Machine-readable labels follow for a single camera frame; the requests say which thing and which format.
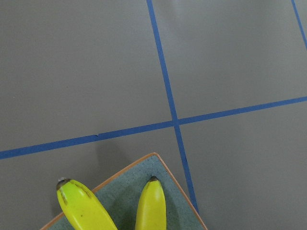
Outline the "large yellow banana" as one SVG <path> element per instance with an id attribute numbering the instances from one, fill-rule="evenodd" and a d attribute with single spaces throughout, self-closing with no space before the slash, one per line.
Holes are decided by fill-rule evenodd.
<path id="1" fill-rule="evenodd" d="M 156 176 L 152 176 L 142 190 L 137 207 L 135 229 L 167 229 L 165 194 Z"/>

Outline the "grey square plate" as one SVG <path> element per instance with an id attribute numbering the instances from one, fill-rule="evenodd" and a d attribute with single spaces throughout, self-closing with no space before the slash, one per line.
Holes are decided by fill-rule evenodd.
<path id="1" fill-rule="evenodd" d="M 198 212 L 157 153 L 147 154 L 102 182 L 93 192 L 119 230 L 133 230 L 143 187 L 156 176 L 166 200 L 167 229 L 207 229 Z"/>

